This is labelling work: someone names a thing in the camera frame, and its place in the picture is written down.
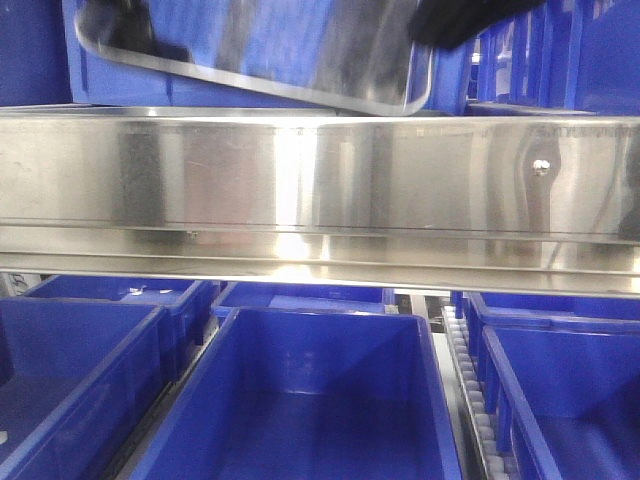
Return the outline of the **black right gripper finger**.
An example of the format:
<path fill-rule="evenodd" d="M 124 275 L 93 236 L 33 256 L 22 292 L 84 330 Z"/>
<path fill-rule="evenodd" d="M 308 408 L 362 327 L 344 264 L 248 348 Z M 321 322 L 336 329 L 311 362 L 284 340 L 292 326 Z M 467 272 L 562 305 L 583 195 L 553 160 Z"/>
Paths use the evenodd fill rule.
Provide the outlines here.
<path fill-rule="evenodd" d="M 408 34 L 418 44 L 453 50 L 486 28 L 542 4 L 539 0 L 420 1 Z"/>

